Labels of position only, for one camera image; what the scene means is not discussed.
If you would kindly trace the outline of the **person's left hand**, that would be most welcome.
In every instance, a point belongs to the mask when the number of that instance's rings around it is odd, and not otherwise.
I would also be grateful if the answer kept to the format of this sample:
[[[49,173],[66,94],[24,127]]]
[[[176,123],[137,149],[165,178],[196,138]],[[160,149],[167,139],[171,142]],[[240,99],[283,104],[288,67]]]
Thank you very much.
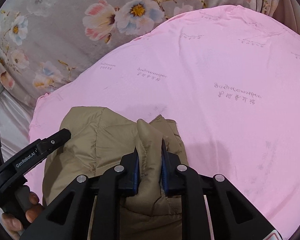
[[[29,192],[29,202],[31,203],[31,207],[26,212],[23,212],[23,217],[26,218],[29,223],[33,223],[45,210],[45,207],[40,204],[39,197],[32,191]],[[12,239],[20,239],[19,232],[25,229],[24,222],[9,213],[3,213],[1,217],[3,225]]]

